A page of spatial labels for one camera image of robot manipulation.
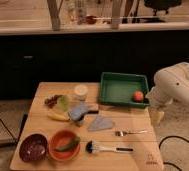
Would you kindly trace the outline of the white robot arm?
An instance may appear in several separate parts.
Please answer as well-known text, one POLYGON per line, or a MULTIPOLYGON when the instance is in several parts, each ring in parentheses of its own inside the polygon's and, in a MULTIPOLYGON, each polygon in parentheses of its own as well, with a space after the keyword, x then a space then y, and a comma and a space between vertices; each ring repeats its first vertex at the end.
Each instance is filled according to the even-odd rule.
POLYGON ((181 62, 158 70, 155 85, 146 94, 150 102, 149 114, 153 126, 164 116, 164 108, 174 99, 189 107, 189 63, 181 62))

